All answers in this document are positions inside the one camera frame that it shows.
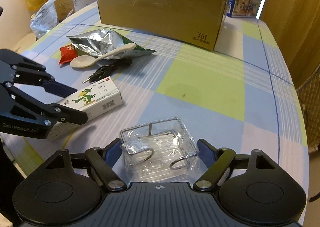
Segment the cream plastic spoon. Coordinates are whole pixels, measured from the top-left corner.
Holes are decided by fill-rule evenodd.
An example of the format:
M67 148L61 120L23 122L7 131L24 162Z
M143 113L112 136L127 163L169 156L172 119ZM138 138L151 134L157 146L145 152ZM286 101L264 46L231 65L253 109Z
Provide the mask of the cream plastic spoon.
M113 56L115 54L121 53L121 52L126 52L129 50L132 50L136 47L135 43L129 43L129 44L125 44L121 47L118 47L116 49L113 49L112 51L109 51L108 53L105 53L104 55L100 56L100 57L93 57L91 55L81 55L78 56L76 58L74 58L71 62L70 62L70 66L72 68L75 69L84 69L84 68L88 68L92 65L94 65L96 62L105 59L109 56Z

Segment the checkered tablecloth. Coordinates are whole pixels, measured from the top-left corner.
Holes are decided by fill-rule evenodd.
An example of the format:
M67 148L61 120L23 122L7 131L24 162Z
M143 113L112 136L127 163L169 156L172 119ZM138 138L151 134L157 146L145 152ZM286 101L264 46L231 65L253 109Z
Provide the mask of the checkered tablecloth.
M104 147L121 129L178 117L195 139L238 153L261 149L305 189L309 161L296 91L272 35L259 20L226 19L216 52L161 38L119 32L155 50L113 76L123 105L59 140L4 134L27 174L61 147L81 153Z

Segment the brown cardboard box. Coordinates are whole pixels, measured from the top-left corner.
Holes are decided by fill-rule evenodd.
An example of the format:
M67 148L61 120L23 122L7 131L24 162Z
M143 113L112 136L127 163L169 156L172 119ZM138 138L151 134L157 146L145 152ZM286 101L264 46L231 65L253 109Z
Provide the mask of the brown cardboard box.
M97 0L100 21L214 50L229 0Z

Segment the silver green foil bag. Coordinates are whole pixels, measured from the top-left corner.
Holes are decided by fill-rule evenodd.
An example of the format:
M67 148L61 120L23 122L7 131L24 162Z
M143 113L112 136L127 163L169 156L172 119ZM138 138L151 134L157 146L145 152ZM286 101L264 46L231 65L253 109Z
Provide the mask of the silver green foil bag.
M68 36L68 38L73 46L93 57L100 57L101 55L109 53L116 48L133 43L133 41L127 37L114 30L106 28L85 32L74 36ZM150 55L154 52L155 50L143 48L136 43L134 49L117 53L110 57L106 57L105 59L116 60L122 58L135 58L144 55Z

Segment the wire rack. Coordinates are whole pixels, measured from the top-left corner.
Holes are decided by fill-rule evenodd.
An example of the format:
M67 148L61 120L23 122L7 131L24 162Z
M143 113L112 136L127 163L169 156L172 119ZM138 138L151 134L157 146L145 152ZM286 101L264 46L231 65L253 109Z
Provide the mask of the wire rack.
M179 118L123 129L120 140L126 173L131 182L195 181L199 149Z

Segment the red snack packet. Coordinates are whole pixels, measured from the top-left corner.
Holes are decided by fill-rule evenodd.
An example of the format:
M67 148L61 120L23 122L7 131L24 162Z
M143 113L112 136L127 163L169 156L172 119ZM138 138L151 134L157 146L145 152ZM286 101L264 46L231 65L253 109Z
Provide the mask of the red snack packet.
M75 50L75 47L70 44L60 48L61 58L59 60L59 65L70 63L73 59L75 59L78 54Z

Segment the white medicine box green bird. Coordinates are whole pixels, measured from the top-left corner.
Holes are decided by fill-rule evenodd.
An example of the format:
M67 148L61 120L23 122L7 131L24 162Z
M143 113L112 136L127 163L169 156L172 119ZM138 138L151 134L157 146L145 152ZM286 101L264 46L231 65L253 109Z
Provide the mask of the white medicine box green bird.
M122 103L121 93L111 77L101 79L59 102L60 105L85 112L89 121Z

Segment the printed plastic bag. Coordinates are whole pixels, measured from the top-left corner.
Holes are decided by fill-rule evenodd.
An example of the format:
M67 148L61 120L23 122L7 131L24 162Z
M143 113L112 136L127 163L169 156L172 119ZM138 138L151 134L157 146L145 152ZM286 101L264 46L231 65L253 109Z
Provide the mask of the printed plastic bag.
M59 24L55 0L48 0L30 20L30 29L40 39Z

